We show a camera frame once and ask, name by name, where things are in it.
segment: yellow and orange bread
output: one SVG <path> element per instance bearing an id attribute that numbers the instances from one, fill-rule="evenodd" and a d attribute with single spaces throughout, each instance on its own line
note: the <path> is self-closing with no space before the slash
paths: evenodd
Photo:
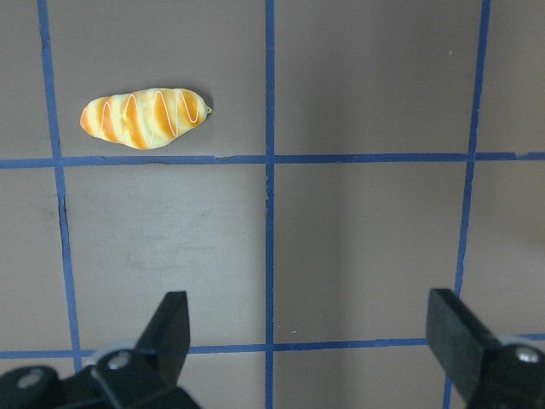
<path id="1" fill-rule="evenodd" d="M 96 138 L 155 149 L 199 126 L 211 112 L 203 98 L 189 89 L 154 88 L 91 101 L 79 123 Z"/>

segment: silver screw head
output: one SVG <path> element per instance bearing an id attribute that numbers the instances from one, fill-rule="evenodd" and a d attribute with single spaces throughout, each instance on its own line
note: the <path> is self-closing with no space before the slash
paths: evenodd
<path id="1" fill-rule="evenodd" d="M 43 371 L 39 368 L 32 368 L 26 375 L 23 375 L 17 381 L 17 388 L 19 389 L 28 389 L 31 386 L 34 386 L 40 379 L 42 379 Z"/>
<path id="2" fill-rule="evenodd" d="M 527 364 L 536 364 L 539 362 L 539 354 L 535 349 L 529 347 L 518 347 L 515 349 L 514 353 L 517 354 L 517 358 L 526 362 Z"/>
<path id="3" fill-rule="evenodd" d="M 130 361 L 130 352 L 121 351 L 108 361 L 108 368 L 112 371 L 121 369 L 126 366 Z"/>

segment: blue grid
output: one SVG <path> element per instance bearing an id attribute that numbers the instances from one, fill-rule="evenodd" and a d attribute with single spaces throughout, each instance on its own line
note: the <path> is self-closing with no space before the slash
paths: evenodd
<path id="1" fill-rule="evenodd" d="M 468 243 L 468 226 L 473 190 L 475 163 L 479 161 L 543 161 L 545 153 L 478 153 L 479 109 L 485 73 L 486 40 L 490 20 L 491 0 L 483 0 L 479 30 L 479 50 L 473 90 L 473 109 L 467 153 L 378 153 L 343 155 L 276 155 L 274 149 L 275 75 L 274 75 L 274 0 L 266 0 L 266 154 L 239 155 L 229 158 L 214 156 L 138 156 L 138 157 L 63 157 L 60 150 L 60 133 L 55 105 L 55 82 L 49 39 L 47 0 L 37 0 L 40 34 L 42 36 L 43 79 L 49 119 L 49 133 L 53 158 L 0 160 L 0 169 L 53 168 L 59 200 L 60 237 L 62 243 L 63 274 L 70 324 L 72 349 L 38 351 L 0 351 L 0 359 L 72 358 L 76 371 L 82 367 L 82 358 L 94 353 L 82 350 L 77 324 L 77 304 L 72 275 L 70 237 L 66 219 L 66 185 L 64 168 L 71 166 L 115 166 L 133 164 L 264 164 L 266 168 L 266 340 L 264 344 L 216 345 L 191 347 L 190 354 L 265 353 L 266 409 L 273 409 L 274 353 L 277 351 L 308 351 L 320 349 L 364 349 L 410 347 L 427 345 L 424 338 L 376 339 L 325 343 L 275 343 L 274 342 L 274 169 L 275 164 L 357 164 L 388 162 L 465 162 L 466 179 L 462 203 L 462 219 L 458 257 L 456 263 L 455 292 L 462 292 L 464 261 Z M 545 334 L 520 334 L 534 341 L 545 341 Z M 450 408 L 452 385 L 445 380 L 443 408 Z"/>

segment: bread roll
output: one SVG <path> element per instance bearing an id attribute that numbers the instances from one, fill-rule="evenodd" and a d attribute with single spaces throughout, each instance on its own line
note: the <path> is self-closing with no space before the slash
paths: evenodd
<path id="1" fill-rule="evenodd" d="M 79 123 L 96 138 L 155 149 L 199 126 L 211 112 L 193 91 L 154 88 L 91 101 Z"/>

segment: bread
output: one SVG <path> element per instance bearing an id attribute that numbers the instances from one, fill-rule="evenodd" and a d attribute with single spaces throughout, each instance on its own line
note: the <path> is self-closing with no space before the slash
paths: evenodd
<path id="1" fill-rule="evenodd" d="M 199 126 L 211 112 L 193 91 L 154 88 L 91 101 L 79 123 L 96 138 L 155 149 Z"/>

